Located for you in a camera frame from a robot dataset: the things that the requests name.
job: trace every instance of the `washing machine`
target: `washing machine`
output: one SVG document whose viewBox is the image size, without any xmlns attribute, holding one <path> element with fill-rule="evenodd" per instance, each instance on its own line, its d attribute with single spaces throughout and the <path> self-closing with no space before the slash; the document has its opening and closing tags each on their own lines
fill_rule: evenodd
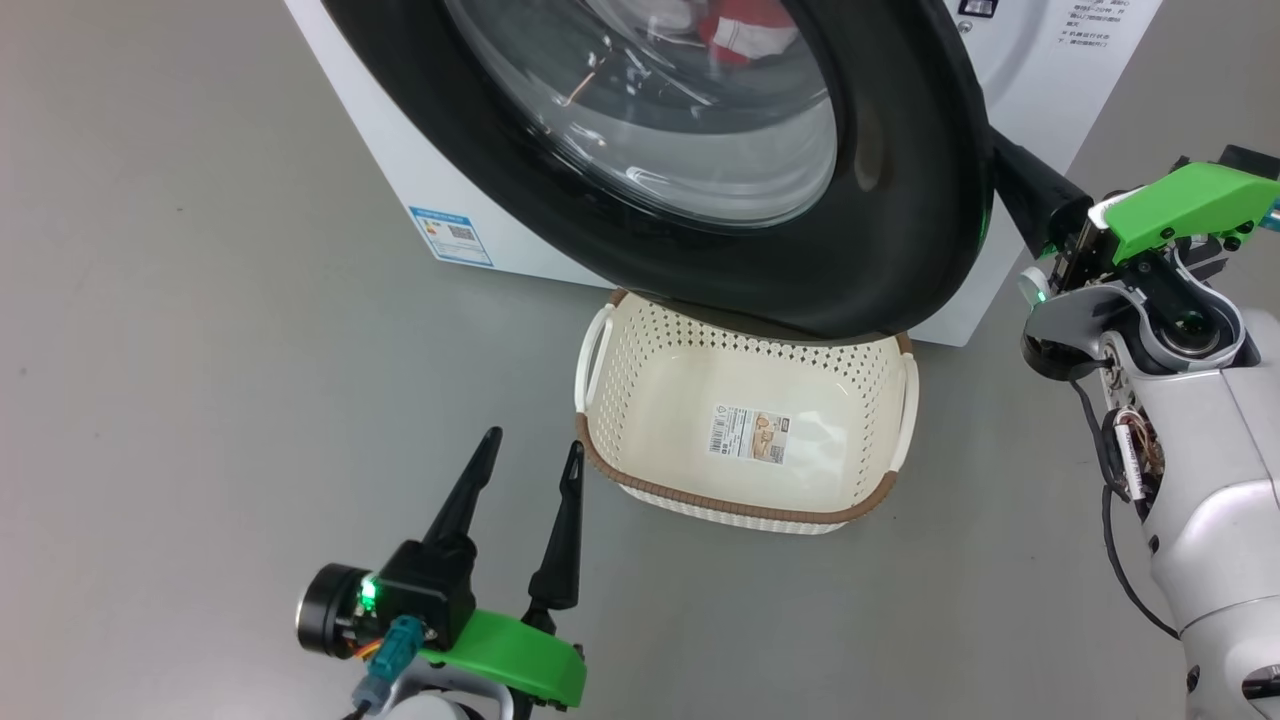
<svg viewBox="0 0 1280 720">
<path fill-rule="evenodd" d="M 439 260 L 963 346 L 1160 0 L 285 0 Z"/>
</svg>

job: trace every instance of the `washing machine door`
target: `washing machine door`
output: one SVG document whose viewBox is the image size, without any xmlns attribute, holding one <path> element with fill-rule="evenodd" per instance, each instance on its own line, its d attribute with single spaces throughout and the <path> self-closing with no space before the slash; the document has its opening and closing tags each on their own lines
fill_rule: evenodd
<svg viewBox="0 0 1280 720">
<path fill-rule="evenodd" d="M 936 0 L 326 0 L 477 187 L 573 260 L 787 341 L 902 332 L 992 202 L 982 90 Z"/>
</svg>

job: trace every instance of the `basket label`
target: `basket label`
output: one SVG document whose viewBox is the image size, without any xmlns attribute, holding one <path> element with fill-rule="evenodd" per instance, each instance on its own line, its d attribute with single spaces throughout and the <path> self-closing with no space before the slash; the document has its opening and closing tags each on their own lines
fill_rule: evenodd
<svg viewBox="0 0 1280 720">
<path fill-rule="evenodd" d="M 782 465 L 790 432 L 791 418 L 786 415 L 717 405 L 712 409 L 712 434 L 707 452 Z"/>
</svg>

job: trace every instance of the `product sticker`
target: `product sticker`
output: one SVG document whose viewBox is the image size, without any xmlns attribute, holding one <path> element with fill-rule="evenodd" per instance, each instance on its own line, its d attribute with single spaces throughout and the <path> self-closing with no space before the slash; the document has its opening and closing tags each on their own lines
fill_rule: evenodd
<svg viewBox="0 0 1280 720">
<path fill-rule="evenodd" d="M 1057 33 L 1059 45 L 1103 50 L 1120 38 L 1120 23 L 1138 0 L 1080 0 L 1074 3 Z"/>
<path fill-rule="evenodd" d="M 707 452 L 782 465 L 790 432 L 791 418 L 786 415 L 717 405 L 712 410 L 712 436 Z"/>
<path fill-rule="evenodd" d="M 480 243 L 480 236 L 470 219 L 462 215 L 424 210 L 412 205 L 408 213 L 413 215 L 417 229 L 422 231 L 422 237 L 426 238 L 431 252 L 440 260 L 485 268 L 493 266 L 493 260 L 489 259 L 484 245 Z"/>
</svg>

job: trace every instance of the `barcode sticker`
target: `barcode sticker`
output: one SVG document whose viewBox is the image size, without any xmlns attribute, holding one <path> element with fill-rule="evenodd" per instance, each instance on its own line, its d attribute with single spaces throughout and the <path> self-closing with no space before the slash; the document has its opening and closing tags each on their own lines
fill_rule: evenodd
<svg viewBox="0 0 1280 720">
<path fill-rule="evenodd" d="M 440 260 L 466 263 L 467 265 L 493 266 L 493 259 L 480 242 L 476 227 L 465 215 L 436 213 L 422 208 L 408 209 L 417 229 L 426 238 L 426 246 Z"/>
<path fill-rule="evenodd" d="M 717 405 L 712 410 L 712 432 L 707 441 L 707 452 L 782 465 L 790 432 L 791 418 L 786 415 Z"/>
</svg>

